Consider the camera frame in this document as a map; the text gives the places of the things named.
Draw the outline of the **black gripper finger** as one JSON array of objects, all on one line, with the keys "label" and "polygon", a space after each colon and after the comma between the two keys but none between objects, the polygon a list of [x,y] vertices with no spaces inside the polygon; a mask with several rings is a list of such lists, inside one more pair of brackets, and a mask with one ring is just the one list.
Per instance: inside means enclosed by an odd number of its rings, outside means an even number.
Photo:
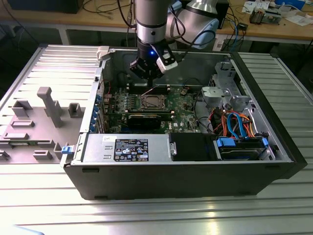
[{"label": "black gripper finger", "polygon": [[130,63],[130,70],[139,78],[147,80],[147,86],[151,86],[151,65],[146,60],[137,57]]},{"label": "black gripper finger", "polygon": [[152,68],[150,70],[150,87],[153,86],[153,82],[157,78],[161,78],[164,74],[160,71],[159,67]]}]

